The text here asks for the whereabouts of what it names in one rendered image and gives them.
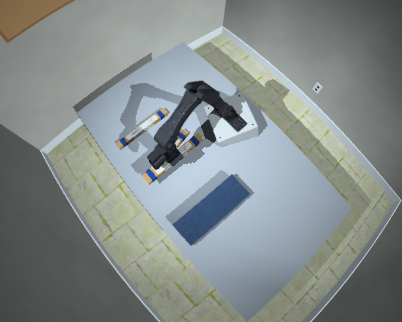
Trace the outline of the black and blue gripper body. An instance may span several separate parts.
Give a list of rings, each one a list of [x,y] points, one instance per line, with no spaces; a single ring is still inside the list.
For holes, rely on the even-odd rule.
[[[176,165],[177,162],[179,162],[180,160],[182,160],[184,157],[183,155],[180,153],[180,151],[176,148],[176,152],[173,154],[175,155],[175,160],[173,160],[170,164],[172,164],[173,166]]]

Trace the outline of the tan rectangular box with blue bands and white label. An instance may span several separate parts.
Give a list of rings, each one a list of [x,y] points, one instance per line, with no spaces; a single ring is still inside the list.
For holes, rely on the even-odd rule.
[[[183,155],[183,157],[189,153],[193,148],[199,145],[203,141],[203,137],[197,133],[190,140],[188,140],[185,144],[183,144],[178,150]],[[145,181],[150,185],[153,183],[158,177],[160,177],[164,172],[166,172],[171,166],[171,164],[165,160],[165,163],[158,169],[157,171],[153,169],[150,171],[145,177]]]

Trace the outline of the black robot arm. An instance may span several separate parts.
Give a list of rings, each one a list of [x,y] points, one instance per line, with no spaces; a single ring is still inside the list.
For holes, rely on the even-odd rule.
[[[170,118],[154,135],[154,140],[158,144],[154,147],[155,149],[147,156],[147,158],[155,170],[159,169],[165,163],[166,159],[169,163],[176,159],[173,154],[176,152],[175,142],[178,139],[177,136],[179,135],[185,121],[202,101],[211,105],[214,110],[237,132],[247,125],[246,121],[244,121],[236,111],[233,111],[234,108],[223,101],[220,97],[220,93],[204,81],[188,82],[185,84],[184,88],[187,90],[185,91],[181,102]],[[235,126],[233,124],[235,124]]]

